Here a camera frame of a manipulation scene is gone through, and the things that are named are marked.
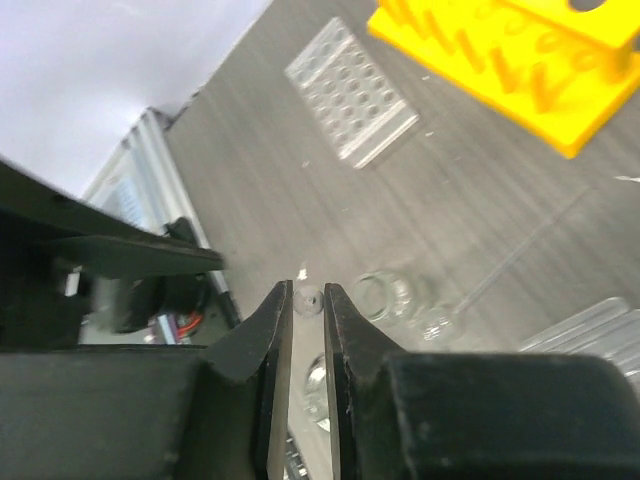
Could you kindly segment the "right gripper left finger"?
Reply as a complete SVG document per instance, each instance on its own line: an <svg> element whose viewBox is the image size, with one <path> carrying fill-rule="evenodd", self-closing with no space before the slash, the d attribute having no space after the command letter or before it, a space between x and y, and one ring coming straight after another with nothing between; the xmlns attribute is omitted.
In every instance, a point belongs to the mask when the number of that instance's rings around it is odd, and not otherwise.
<svg viewBox="0 0 640 480"><path fill-rule="evenodd" d="M204 479L283 475L292 300L292 282L276 283L249 318L203 353Z"/></svg>

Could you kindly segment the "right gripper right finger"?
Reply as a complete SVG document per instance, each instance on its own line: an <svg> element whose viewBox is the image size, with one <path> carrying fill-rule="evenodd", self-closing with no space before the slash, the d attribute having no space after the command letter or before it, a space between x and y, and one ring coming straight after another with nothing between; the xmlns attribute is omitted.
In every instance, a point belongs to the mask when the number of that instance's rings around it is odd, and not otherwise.
<svg viewBox="0 0 640 480"><path fill-rule="evenodd" d="M367 320L345 289L325 285L324 345L336 479L384 479L397 460L387 354L400 347Z"/></svg>

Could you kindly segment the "clear test tube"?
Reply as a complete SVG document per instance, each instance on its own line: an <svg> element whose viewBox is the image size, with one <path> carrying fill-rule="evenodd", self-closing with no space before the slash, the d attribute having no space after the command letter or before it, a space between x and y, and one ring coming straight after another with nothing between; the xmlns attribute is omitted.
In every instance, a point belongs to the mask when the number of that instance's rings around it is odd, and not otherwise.
<svg viewBox="0 0 640 480"><path fill-rule="evenodd" d="M534 335L520 350L634 362L639 359L639 310L621 297L608 298Z"/></svg>

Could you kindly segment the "clear acrylic tube rack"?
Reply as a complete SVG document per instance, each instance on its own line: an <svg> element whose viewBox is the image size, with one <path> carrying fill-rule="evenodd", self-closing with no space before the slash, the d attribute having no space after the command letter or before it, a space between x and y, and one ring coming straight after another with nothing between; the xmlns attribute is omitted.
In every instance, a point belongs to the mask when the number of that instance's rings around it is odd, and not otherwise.
<svg viewBox="0 0 640 480"><path fill-rule="evenodd" d="M285 69L338 159L360 170L419 119L339 17Z"/></svg>

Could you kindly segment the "yellow test tube rack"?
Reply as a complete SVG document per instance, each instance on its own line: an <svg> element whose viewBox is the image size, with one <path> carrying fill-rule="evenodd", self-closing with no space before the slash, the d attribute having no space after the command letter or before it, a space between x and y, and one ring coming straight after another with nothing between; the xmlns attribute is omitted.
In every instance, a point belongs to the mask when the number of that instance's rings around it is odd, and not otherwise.
<svg viewBox="0 0 640 480"><path fill-rule="evenodd" d="M639 87L636 1L381 1L367 28L567 158Z"/></svg>

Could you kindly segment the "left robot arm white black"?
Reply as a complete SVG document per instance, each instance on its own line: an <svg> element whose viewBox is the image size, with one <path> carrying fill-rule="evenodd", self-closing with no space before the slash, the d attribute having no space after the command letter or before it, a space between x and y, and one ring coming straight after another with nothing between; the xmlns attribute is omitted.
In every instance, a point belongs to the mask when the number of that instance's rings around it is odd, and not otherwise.
<svg viewBox="0 0 640 480"><path fill-rule="evenodd" d="M84 317L107 302L107 325L129 333L166 290L219 270L213 250L148 233L1 165L1 347L77 344Z"/></svg>

